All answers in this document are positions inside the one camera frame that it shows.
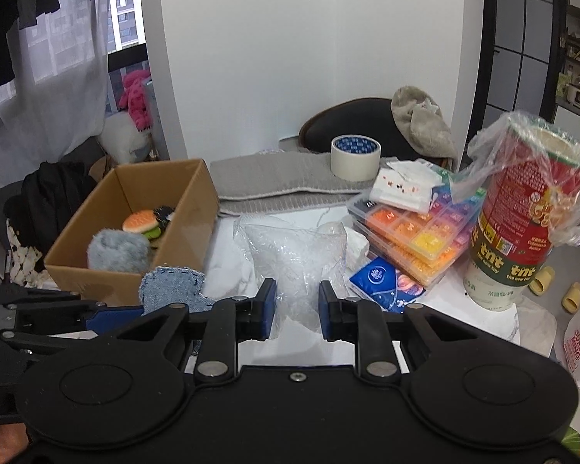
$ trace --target building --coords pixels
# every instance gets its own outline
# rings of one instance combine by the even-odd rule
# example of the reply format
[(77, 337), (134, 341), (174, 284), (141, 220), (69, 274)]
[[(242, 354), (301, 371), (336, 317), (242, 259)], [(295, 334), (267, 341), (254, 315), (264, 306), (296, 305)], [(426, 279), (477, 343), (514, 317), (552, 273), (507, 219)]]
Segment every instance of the building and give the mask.
[(107, 52), (146, 42), (142, 0), (109, 0)]

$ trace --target white curtain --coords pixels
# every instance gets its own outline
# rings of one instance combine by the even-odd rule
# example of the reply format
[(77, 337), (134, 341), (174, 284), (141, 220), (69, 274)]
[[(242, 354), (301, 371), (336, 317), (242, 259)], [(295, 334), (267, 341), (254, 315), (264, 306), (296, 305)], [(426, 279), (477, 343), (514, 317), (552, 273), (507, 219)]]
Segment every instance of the white curtain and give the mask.
[(0, 188), (103, 128), (109, 0), (60, 0), (7, 35), (15, 80), (0, 87)]

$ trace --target pink stuffed animal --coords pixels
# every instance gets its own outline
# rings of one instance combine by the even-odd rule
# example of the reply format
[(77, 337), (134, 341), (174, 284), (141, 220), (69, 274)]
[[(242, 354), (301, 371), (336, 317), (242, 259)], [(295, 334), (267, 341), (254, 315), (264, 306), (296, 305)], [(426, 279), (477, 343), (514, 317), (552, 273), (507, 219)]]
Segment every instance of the pink stuffed animal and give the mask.
[(128, 113), (139, 131), (143, 131), (153, 125), (146, 110), (146, 97), (144, 86), (142, 85), (142, 80), (145, 78), (150, 78), (150, 70), (137, 70), (125, 75), (122, 79), (125, 91), (118, 103), (119, 109), (128, 108)]

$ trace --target bead organizer box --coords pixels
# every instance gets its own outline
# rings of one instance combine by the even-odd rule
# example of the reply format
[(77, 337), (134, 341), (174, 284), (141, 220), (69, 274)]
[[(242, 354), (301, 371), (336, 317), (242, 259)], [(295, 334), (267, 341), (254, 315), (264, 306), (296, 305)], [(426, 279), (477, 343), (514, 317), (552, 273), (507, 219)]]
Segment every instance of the bead organizer box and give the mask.
[(472, 223), (486, 191), (479, 189), (464, 202), (453, 204), (449, 185), (433, 190), (437, 196), (427, 215), (378, 204), (369, 200), (369, 191), (354, 197), (347, 207), (368, 229), (400, 245), (429, 266), (435, 266), (457, 235)]
[(399, 244), (391, 242), (384, 237), (373, 232), (360, 221), (354, 221), (354, 229), (365, 235), (370, 243), (370, 249), (377, 255), (403, 270), (410, 277), (424, 287), (438, 281), (444, 272), (452, 266), (462, 253), (468, 248), (471, 232), (475, 225), (477, 215), (475, 214), (461, 232), (455, 237), (453, 242), (440, 254), (436, 262), (430, 266), (410, 251), (402, 248)]

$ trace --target blue tissue package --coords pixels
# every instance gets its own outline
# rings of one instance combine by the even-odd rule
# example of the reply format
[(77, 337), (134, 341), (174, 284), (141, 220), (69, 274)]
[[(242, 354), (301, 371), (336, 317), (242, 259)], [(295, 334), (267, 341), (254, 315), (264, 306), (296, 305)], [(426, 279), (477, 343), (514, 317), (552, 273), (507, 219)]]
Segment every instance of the blue tissue package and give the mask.
[(425, 293), (423, 286), (380, 257), (359, 270), (350, 282), (357, 294), (397, 314)]

